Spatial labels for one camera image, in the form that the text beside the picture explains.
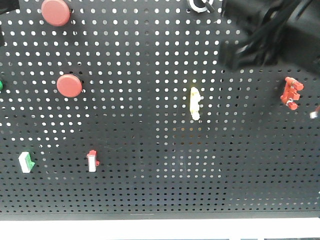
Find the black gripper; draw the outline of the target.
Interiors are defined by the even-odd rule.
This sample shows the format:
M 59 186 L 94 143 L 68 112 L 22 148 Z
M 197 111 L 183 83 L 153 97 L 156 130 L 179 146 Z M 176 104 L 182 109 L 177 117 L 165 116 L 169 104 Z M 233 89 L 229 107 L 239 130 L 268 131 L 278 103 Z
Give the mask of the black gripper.
M 218 61 L 230 70 L 279 61 L 320 73 L 318 0 L 224 0 L 222 15 L 247 38 L 220 45 Z

